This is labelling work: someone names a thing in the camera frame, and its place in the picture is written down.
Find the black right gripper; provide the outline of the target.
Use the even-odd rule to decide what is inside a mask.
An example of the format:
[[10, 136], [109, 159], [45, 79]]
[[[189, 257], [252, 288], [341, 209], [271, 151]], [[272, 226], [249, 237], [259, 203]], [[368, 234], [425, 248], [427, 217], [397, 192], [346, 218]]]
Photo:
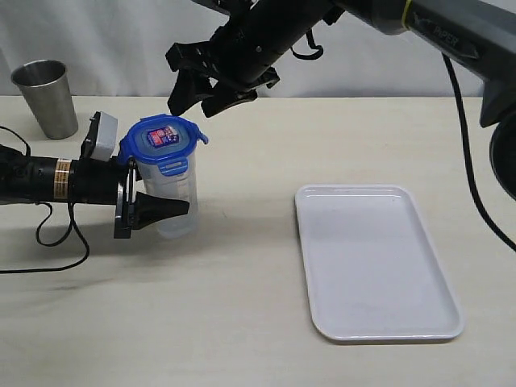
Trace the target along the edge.
[[[332, 1], [198, 1], [198, 5], [229, 17], [207, 41], [175, 43], [166, 53], [176, 84], [168, 99], [172, 115], [182, 115], [202, 102], [207, 118], [246, 102], [254, 90], [279, 81], [273, 64], [286, 52], [299, 60], [317, 60], [323, 46], [316, 44], [315, 24], [335, 21]], [[231, 89], [213, 93], [209, 78]]]

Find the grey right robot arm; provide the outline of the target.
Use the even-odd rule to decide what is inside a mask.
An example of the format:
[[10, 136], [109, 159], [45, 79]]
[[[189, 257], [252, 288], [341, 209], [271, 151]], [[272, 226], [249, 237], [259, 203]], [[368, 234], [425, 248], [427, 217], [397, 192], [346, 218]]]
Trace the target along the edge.
[[480, 124], [495, 126], [495, 177], [515, 193], [515, 16], [482, 1], [207, 1], [228, 17], [206, 41], [175, 43], [166, 60], [177, 80], [171, 114], [200, 105], [205, 116], [256, 99], [279, 77], [274, 64], [320, 22], [349, 13], [386, 35], [410, 31], [484, 84]]

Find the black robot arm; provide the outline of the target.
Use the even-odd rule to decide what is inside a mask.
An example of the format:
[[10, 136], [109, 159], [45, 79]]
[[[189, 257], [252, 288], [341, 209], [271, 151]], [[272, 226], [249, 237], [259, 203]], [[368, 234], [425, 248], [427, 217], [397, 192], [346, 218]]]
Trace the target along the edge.
[[114, 237], [128, 239], [139, 230], [136, 206], [141, 195], [132, 193], [129, 166], [82, 157], [78, 160], [28, 156], [1, 146], [1, 203], [43, 202], [115, 207]]

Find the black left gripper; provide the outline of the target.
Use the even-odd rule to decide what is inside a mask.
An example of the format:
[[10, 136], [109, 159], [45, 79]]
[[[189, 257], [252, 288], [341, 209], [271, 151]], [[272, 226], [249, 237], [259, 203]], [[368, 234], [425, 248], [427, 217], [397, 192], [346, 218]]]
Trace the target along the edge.
[[131, 198], [136, 178], [135, 162], [119, 164], [112, 156], [108, 161], [81, 158], [72, 162], [70, 202], [115, 206], [114, 238], [129, 239], [132, 230], [189, 213], [190, 203], [179, 199], [158, 198], [137, 192]]

